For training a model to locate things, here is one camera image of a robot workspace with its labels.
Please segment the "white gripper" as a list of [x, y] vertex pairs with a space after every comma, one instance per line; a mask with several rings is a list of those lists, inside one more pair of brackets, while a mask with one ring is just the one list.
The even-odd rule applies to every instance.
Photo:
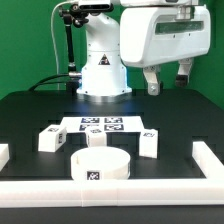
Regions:
[[209, 11], [196, 6], [194, 18], [182, 21], [176, 19], [179, 12], [175, 7], [139, 7], [125, 9], [121, 16], [121, 58], [127, 66], [146, 67], [143, 74], [149, 95], [158, 96], [161, 91], [159, 64], [179, 60], [175, 84], [185, 87], [193, 67], [192, 57], [209, 50]]

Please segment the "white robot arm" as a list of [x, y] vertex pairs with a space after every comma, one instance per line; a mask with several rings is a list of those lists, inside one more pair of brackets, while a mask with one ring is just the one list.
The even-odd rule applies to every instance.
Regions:
[[148, 93], [160, 93], [160, 66], [180, 63], [189, 79], [193, 59], [210, 47], [210, 13], [198, 0], [78, 0], [84, 16], [87, 62], [78, 94], [94, 101], [128, 95], [127, 69], [141, 68]]

